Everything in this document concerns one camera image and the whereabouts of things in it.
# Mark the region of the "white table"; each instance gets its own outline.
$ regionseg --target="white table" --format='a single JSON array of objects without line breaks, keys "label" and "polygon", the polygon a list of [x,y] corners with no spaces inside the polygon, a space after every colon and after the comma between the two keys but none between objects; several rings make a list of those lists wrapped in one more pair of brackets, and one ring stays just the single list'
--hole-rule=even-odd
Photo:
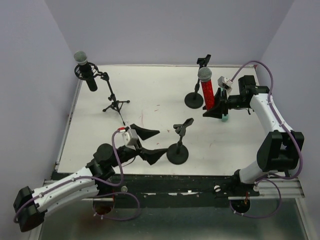
[{"label": "white table", "polygon": [[[211,67],[213,91],[218,89],[220,76],[231,78],[237,67]],[[168,175],[232,175],[256,160],[257,150],[265,139],[265,133],[252,112],[231,110],[229,120],[202,117],[204,111],[190,109],[184,103],[187,93],[197,82],[197,66],[99,66],[107,72],[118,100],[130,100],[121,110],[124,121],[147,129],[160,130],[160,134],[142,141],[146,149],[167,148],[176,143],[179,136],[173,124],[182,124],[194,118],[186,130],[183,144],[189,150],[189,158],[182,165],[170,163],[166,155],[150,166],[140,157],[124,168],[125,174]],[[238,77],[254,75],[255,69],[244,68]],[[122,126],[119,114],[111,109],[102,112],[111,102],[108,85],[96,79],[98,90],[91,92],[85,82],[76,101],[72,120],[59,157],[58,173],[72,173],[85,166],[97,148],[111,144],[112,133]],[[239,94],[238,81],[232,94]],[[116,145],[123,145],[120,134]]]}]

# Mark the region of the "cable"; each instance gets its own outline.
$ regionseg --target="cable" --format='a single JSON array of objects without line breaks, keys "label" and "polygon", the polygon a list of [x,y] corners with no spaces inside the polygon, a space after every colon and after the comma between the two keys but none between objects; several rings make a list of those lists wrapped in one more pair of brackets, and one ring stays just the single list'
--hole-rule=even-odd
[{"label": "cable", "polygon": [[248,193],[248,191],[246,191],[246,193],[245,193],[245,199],[244,199],[244,204],[245,204],[245,205],[247,205],[248,200],[249,200],[249,193]]},{"label": "cable", "polygon": [[127,163],[127,164],[123,165],[122,167],[124,168],[125,166],[128,166],[128,165],[132,164],[135,160],[136,160],[136,157],[134,157],[134,158],[133,158],[133,160],[132,160],[131,162],[129,162],[129,163]]},{"label": "cable", "polygon": [[131,194],[129,192],[122,192],[122,191],[113,192],[113,193],[108,193],[108,194],[104,194],[104,195],[99,195],[99,196],[96,196],[94,198],[103,198],[103,197],[109,197],[109,196],[118,195],[118,194],[129,195],[129,196],[133,197],[133,199],[136,201],[137,210],[136,210],[136,212],[135,212],[135,214],[133,216],[125,217],[125,218],[117,218],[117,217],[107,216],[106,214],[101,215],[101,214],[98,214],[97,212],[95,212],[95,213],[97,213],[98,216],[101,216],[104,219],[110,219],[110,220],[116,220],[116,221],[128,221],[128,220],[132,220],[132,219],[137,218],[141,213],[141,211],[140,211],[140,202],[139,202],[138,198],[135,195],[133,195],[133,194]]},{"label": "cable", "polygon": [[300,147],[295,139],[295,137],[292,135],[292,133],[289,131],[289,129],[283,124],[283,122],[281,121],[279,115],[277,114],[274,106],[273,106],[273,103],[271,102],[271,94],[272,94],[272,90],[274,88],[274,77],[270,71],[270,69],[261,61],[258,61],[258,60],[251,60],[251,61],[248,61],[246,62],[245,64],[243,64],[239,69],[238,71],[236,71],[236,73],[234,74],[234,76],[232,77],[231,79],[231,82],[233,82],[236,78],[236,76],[238,75],[238,73],[248,64],[250,63],[257,63],[257,64],[260,64],[262,65],[266,70],[267,72],[269,73],[270,75],[270,80],[271,80],[271,85],[270,85],[270,91],[268,93],[268,96],[267,96],[267,99],[268,99],[268,102],[269,102],[269,106],[271,108],[271,111],[272,113],[274,114],[276,120],[278,121],[279,125],[284,129],[284,131],[288,134],[288,136],[290,137],[297,153],[298,153],[298,156],[299,156],[299,168],[298,168],[298,171],[293,175],[293,176],[290,176],[290,177],[286,177],[286,176],[280,176],[280,175],[277,175],[275,173],[269,173],[269,175],[272,175],[272,176],[275,176],[277,178],[280,178],[280,179],[284,179],[284,180],[292,180],[292,179],[295,179],[296,177],[299,176],[299,174],[301,173],[302,171],[302,168],[303,168],[303,164],[304,164],[304,160],[303,160],[303,156],[302,156],[302,153],[301,153],[301,150],[300,150]]},{"label": "cable", "polygon": [[276,207],[276,209],[275,209],[272,213],[270,213],[270,214],[268,214],[268,215],[264,215],[264,216],[254,216],[254,215],[249,215],[249,214],[237,212],[237,211],[232,207],[231,201],[229,201],[229,206],[230,206],[230,208],[231,208],[231,210],[232,210],[232,212],[233,212],[234,214],[237,214],[237,215],[242,216],[242,217],[250,218],[250,219],[266,219],[266,218],[269,218],[269,217],[275,215],[275,214],[280,210],[280,207],[281,207],[281,205],[282,205],[282,197],[281,197],[281,192],[280,192],[279,187],[278,187],[273,181],[271,181],[271,180],[269,180],[269,179],[266,179],[266,178],[257,181],[255,185],[258,186],[258,184],[259,184],[261,181],[268,181],[268,182],[272,183],[272,184],[275,186],[276,190],[278,191],[278,193],[279,193],[279,204],[278,204],[278,206]]},{"label": "cable", "polygon": [[246,110],[251,115],[250,108],[234,108],[234,110]]},{"label": "cable", "polygon": [[[15,215],[14,215],[14,218],[13,218],[13,222],[14,223],[19,223],[18,222],[18,216],[19,214],[21,213],[21,211],[26,207],[28,206],[31,202],[33,202],[34,200],[37,200],[38,198],[40,198],[41,196],[44,196],[50,192],[52,192],[53,190],[56,190],[68,183],[72,183],[76,180],[80,180],[80,179],[92,179],[92,180],[96,180],[96,181],[99,181],[103,184],[106,184],[106,185],[109,185],[109,186],[112,186],[112,187],[118,187],[120,186],[123,182],[124,182],[124,171],[122,169],[122,166],[121,166],[121,161],[120,161],[120,158],[118,156],[118,153],[117,153],[117,148],[116,148],[116,145],[115,145],[115,136],[117,133],[119,133],[120,130],[118,129],[117,131],[115,131],[113,134],[112,134],[112,138],[111,138],[111,142],[112,142],[112,148],[113,148],[113,152],[114,152],[114,155],[115,155],[115,159],[119,165],[119,168],[120,168],[120,182],[119,183],[112,183],[112,182],[109,182],[109,181],[105,181],[105,180],[102,180],[98,177],[95,177],[95,176],[78,176],[78,177],[75,177],[74,179],[70,179],[70,180],[66,180],[56,186],[54,186],[53,188],[50,188],[44,192],[41,192],[39,195],[29,199],[28,201],[26,201],[19,209],[18,211],[16,211]],[[98,197],[107,197],[107,196],[112,196],[112,195],[115,195],[115,194],[125,194],[125,195],[129,195],[131,197],[134,198],[134,200],[137,202],[137,212],[134,216],[132,217],[129,217],[129,218],[124,218],[125,220],[122,220],[122,219],[116,219],[116,218],[113,218],[114,220],[118,220],[118,221],[126,221],[126,220],[130,220],[130,219],[133,219],[133,218],[136,218],[139,214],[140,214],[140,202],[139,200],[137,199],[136,196],[134,196],[133,194],[129,193],[129,192],[112,192],[112,193],[108,193],[108,194],[105,194],[105,195],[100,195]]]}]

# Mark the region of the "microphone grille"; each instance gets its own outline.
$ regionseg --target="microphone grille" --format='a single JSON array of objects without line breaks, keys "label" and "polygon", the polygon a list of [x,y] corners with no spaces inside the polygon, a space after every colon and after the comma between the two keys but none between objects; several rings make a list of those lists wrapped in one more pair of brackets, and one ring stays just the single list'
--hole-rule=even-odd
[{"label": "microphone grille", "polygon": [[198,71],[198,78],[202,82],[209,81],[211,79],[211,76],[212,76],[212,71],[207,66],[204,66],[204,67],[200,68],[199,71]]},{"label": "microphone grille", "polygon": [[77,51],[73,57],[79,65],[84,65],[87,63],[87,54],[84,51]]}]

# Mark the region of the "lavender wall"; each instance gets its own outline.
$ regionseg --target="lavender wall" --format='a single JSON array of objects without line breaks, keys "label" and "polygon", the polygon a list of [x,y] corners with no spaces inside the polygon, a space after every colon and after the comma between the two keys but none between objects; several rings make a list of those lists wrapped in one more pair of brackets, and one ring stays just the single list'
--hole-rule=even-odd
[{"label": "lavender wall", "polygon": [[[273,96],[286,121],[304,134],[300,175],[306,203],[320,236],[320,1],[296,0],[262,57],[274,76]],[[270,84],[258,68],[260,83]]]},{"label": "lavender wall", "polygon": [[45,0],[72,52],[96,64],[260,59],[293,0]]},{"label": "lavender wall", "polygon": [[13,202],[50,176],[77,80],[43,0],[1,0],[0,33],[0,239],[18,240],[29,233],[13,223]]}]

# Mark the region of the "tripod stand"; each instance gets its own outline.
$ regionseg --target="tripod stand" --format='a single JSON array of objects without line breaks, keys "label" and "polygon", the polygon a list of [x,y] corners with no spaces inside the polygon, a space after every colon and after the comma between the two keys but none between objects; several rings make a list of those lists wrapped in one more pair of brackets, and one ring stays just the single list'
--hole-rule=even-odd
[{"label": "tripod stand", "polygon": [[109,78],[108,73],[106,73],[106,72],[101,73],[101,79],[105,80],[106,83],[108,84],[108,87],[109,87],[109,90],[110,90],[110,93],[111,93],[111,95],[108,97],[108,100],[112,101],[112,103],[109,106],[107,106],[105,109],[103,109],[102,112],[105,113],[108,109],[115,110],[116,112],[119,113],[119,115],[121,117],[121,120],[122,120],[122,123],[125,126],[126,123],[125,123],[124,119],[122,118],[122,115],[121,115],[120,111],[122,109],[123,104],[130,103],[130,100],[127,100],[127,101],[119,101],[119,100],[117,100],[116,95],[114,94],[114,91],[111,88],[111,85],[110,85],[110,82],[109,82],[110,78]]}]

